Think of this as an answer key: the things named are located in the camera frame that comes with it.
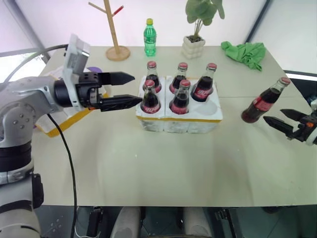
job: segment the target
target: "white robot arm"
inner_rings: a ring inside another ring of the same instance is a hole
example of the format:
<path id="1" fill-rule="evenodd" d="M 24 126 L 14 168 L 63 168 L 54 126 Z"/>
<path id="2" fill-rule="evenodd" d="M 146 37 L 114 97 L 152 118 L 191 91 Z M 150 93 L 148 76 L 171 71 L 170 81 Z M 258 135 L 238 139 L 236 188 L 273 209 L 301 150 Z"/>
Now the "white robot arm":
<path id="1" fill-rule="evenodd" d="M 0 91 L 0 238 L 39 238 L 34 213 L 43 200 L 40 175 L 33 173 L 31 139 L 36 121 L 64 107 L 130 108 L 142 98 L 120 95 L 104 99 L 98 89 L 134 79 L 122 73 L 83 73 L 89 45 L 72 35 L 65 55 L 63 80 L 51 76 L 10 82 Z"/>

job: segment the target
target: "wooden base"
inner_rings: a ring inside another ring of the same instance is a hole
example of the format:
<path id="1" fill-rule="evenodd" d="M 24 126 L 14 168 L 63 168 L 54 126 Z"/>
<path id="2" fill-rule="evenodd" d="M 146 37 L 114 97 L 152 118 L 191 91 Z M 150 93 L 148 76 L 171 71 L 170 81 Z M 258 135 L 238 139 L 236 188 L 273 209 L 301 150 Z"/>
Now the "wooden base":
<path id="1" fill-rule="evenodd" d="M 125 46 L 119 46 L 120 53 L 117 55 L 115 48 L 111 47 L 106 51 L 106 56 L 112 61 L 123 61 L 130 56 L 130 50 Z"/>

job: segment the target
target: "floor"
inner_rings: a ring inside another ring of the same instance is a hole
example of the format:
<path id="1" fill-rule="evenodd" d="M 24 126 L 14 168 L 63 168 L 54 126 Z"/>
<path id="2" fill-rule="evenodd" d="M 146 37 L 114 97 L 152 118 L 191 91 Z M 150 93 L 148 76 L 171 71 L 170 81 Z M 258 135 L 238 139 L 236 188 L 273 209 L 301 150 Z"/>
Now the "floor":
<path id="1" fill-rule="evenodd" d="M 92 207 L 80 207 L 76 230 L 80 236 L 86 234 L 89 213 Z M 104 207 L 104 218 L 99 225 L 100 238 L 111 235 L 115 219 L 121 207 Z M 140 230 L 140 238 L 182 234 L 177 225 L 175 207 L 147 207 L 146 217 Z M 237 208 L 238 220 L 244 238 L 316 238 L 317 206 L 282 207 L 273 214 L 260 207 Z M 42 206 L 36 210 L 43 237 L 68 238 L 73 208 L 68 206 Z M 225 227 L 225 238 L 231 238 L 229 227 Z"/>

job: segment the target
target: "tabletop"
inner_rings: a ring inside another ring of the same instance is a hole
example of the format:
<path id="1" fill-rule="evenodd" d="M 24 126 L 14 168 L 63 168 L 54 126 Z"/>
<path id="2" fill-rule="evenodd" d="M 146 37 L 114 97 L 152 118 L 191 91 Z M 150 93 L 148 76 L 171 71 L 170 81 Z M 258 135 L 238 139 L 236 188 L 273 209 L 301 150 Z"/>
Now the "tabletop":
<path id="1" fill-rule="evenodd" d="M 215 80 L 223 121 L 207 134 L 143 131 L 135 109 L 93 111 L 67 129 L 76 173 L 78 205 L 100 206 L 277 206 L 317 203 L 317 147 L 289 141 L 263 119 L 247 124 L 241 112 L 252 98 L 285 76 L 267 52 L 263 71 L 248 69 L 227 58 L 220 47 L 186 60 L 180 47 L 158 47 L 147 58 L 142 47 L 130 47 L 123 62 L 105 58 L 105 47 L 92 47 L 87 66 L 125 71 L 134 82 L 113 87 L 113 94 L 136 94 L 146 62 L 155 60 L 158 73 L 173 75 L 186 61 L 188 76 L 201 75 L 208 62 L 218 65 Z M 57 51 L 43 71 L 63 64 Z M 294 108 L 310 113 L 306 101 L 289 85 L 267 113 L 294 124 L 279 111 Z M 47 205 L 72 205 L 72 181 L 64 144 L 35 131 L 35 172 L 40 173 Z"/>

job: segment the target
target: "white wall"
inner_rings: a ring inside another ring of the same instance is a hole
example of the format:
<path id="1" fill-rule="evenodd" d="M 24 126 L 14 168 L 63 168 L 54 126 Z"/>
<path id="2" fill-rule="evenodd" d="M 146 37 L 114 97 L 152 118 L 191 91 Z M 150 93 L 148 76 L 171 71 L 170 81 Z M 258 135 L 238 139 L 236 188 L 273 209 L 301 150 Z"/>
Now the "white wall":
<path id="1" fill-rule="evenodd" d="M 102 0 L 92 0 L 103 7 Z M 252 27 L 264 0 L 224 0 L 226 18 L 218 14 L 201 35 L 207 45 L 222 41 L 242 43 Z M 111 46 L 106 15 L 88 5 L 87 0 L 17 0 L 44 46 L 67 43 L 71 33 L 91 45 Z M 186 0 L 110 0 L 112 12 L 124 5 L 114 17 L 119 44 L 142 46 L 146 18 L 154 19 L 159 46 L 180 46 L 182 38 L 194 31 L 185 14 Z"/>
<path id="2" fill-rule="evenodd" d="M 253 42 L 283 69 L 317 73 L 317 1 L 273 0 Z"/>
<path id="3" fill-rule="evenodd" d="M 0 37 L 0 52 L 33 47 L 2 0 L 0 0 Z"/>

